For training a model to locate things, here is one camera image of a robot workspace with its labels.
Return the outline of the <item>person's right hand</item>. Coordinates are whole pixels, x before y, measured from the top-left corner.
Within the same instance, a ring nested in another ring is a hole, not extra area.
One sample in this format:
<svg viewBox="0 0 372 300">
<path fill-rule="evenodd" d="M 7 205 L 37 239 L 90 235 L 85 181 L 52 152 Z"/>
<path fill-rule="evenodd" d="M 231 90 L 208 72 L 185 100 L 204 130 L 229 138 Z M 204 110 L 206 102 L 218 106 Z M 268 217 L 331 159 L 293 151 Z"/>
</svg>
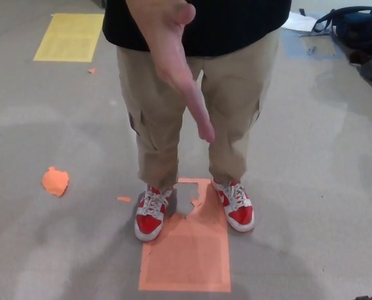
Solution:
<svg viewBox="0 0 372 300">
<path fill-rule="evenodd" d="M 200 138 L 212 143 L 214 129 L 182 44 L 184 28 L 196 15 L 195 7 L 186 1 L 140 0 L 126 4 L 149 47 L 158 76 L 185 100 Z"/>
</svg>

